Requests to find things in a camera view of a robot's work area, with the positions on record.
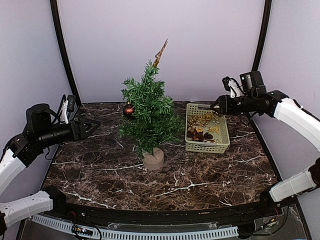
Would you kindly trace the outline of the green plastic basket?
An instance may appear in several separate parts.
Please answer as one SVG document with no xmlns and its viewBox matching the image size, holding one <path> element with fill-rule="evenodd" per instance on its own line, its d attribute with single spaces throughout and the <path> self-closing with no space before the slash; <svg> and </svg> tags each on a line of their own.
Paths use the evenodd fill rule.
<svg viewBox="0 0 320 240">
<path fill-rule="evenodd" d="M 212 114 L 210 121 L 205 114 Z M 204 140 L 210 133 L 213 139 Z M 185 117 L 185 149 L 188 152 L 223 154 L 230 145 L 229 131 L 224 115 L 215 114 L 209 104 L 188 103 Z"/>
</svg>

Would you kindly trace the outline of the red bauble ornament back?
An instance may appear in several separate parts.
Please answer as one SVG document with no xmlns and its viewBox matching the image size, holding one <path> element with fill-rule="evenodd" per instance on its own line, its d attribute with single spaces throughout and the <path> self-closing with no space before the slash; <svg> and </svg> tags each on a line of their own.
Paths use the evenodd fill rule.
<svg viewBox="0 0 320 240">
<path fill-rule="evenodd" d="M 127 103 L 122 109 L 123 116 L 128 119 L 134 118 L 134 116 L 133 116 L 134 111 L 135 111 L 135 106 L 130 103 Z"/>
</svg>

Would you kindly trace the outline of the small green christmas tree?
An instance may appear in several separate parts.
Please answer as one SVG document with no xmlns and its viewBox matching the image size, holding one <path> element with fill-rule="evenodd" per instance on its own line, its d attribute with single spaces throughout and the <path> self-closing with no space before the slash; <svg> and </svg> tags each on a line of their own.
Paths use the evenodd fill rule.
<svg viewBox="0 0 320 240">
<path fill-rule="evenodd" d="M 178 142 L 185 130 L 184 121 L 175 112 L 174 101 L 165 95 L 165 82 L 157 79 L 159 69 L 151 60 L 146 63 L 141 80 L 124 80 L 122 98 L 133 109 L 131 116 L 123 116 L 119 125 L 120 137 L 135 140 L 135 151 L 140 159 L 152 155 L 154 148 Z"/>
</svg>

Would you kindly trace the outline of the gold star tree topper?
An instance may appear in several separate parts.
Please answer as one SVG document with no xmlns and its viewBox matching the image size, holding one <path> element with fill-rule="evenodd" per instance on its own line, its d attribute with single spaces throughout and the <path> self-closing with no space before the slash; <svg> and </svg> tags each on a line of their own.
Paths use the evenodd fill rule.
<svg viewBox="0 0 320 240">
<path fill-rule="evenodd" d="M 161 47 L 160 51 L 154 56 L 154 57 L 155 57 L 155 60 L 154 60 L 154 62 L 153 62 L 153 64 L 152 64 L 152 66 L 153 66 L 154 68 L 157 68 L 157 67 L 158 67 L 158 64 L 159 64 L 159 62 L 160 62 L 160 59 L 161 59 L 161 57 L 162 57 L 162 54 L 163 54 L 163 52 L 164 52 L 167 44 L 168 44 L 168 38 L 165 40 L 165 42 L 164 42 L 163 46 Z"/>
</svg>

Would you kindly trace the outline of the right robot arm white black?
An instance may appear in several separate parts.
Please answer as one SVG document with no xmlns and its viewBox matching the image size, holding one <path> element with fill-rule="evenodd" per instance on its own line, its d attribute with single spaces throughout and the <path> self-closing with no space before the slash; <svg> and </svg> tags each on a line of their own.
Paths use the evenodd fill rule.
<svg viewBox="0 0 320 240">
<path fill-rule="evenodd" d="M 295 99 L 279 90 L 267 91 L 259 71 L 240 75 L 240 83 L 224 77 L 222 83 L 228 95 L 221 95 L 210 108 L 220 115 L 240 116 L 253 113 L 264 114 L 287 124 L 317 150 L 320 148 L 320 120 L 299 105 Z M 300 173 L 276 183 L 262 194 L 263 200 L 255 205 L 255 213 L 266 217 L 275 208 L 275 203 L 289 197 L 311 192 L 320 187 L 320 161 Z"/>
</svg>

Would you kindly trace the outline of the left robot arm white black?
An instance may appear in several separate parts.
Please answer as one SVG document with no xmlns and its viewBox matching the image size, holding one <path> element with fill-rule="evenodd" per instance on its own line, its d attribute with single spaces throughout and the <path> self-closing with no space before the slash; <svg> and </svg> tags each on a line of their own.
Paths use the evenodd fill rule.
<svg viewBox="0 0 320 240">
<path fill-rule="evenodd" d="M 46 103 L 36 104 L 26 110 L 26 126 L 5 146 L 0 160 L 0 191 L 3 193 L 13 179 L 28 168 L 44 149 L 88 138 L 100 122 L 80 117 L 64 123 L 53 123 L 56 113 Z M 49 186 L 27 197 L 1 203 L 0 233 L 15 223 L 36 214 L 53 211 L 60 218 L 71 213 L 65 203 L 66 196 L 54 186 Z"/>
</svg>

